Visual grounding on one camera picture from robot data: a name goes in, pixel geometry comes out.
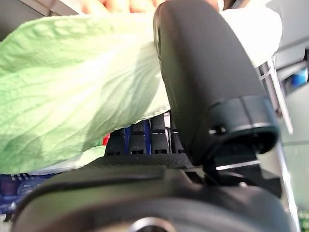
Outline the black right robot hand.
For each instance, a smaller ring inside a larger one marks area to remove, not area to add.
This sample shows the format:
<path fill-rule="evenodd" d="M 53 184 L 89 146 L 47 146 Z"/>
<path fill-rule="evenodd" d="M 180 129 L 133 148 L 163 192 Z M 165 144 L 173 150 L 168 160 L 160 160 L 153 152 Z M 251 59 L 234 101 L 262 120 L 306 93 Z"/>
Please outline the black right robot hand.
<path fill-rule="evenodd" d="M 277 143 L 271 100 L 240 41 L 201 0 L 170 0 L 154 43 L 186 165 L 102 157 L 20 203 L 14 232 L 288 232 L 280 179 L 257 154 Z"/>

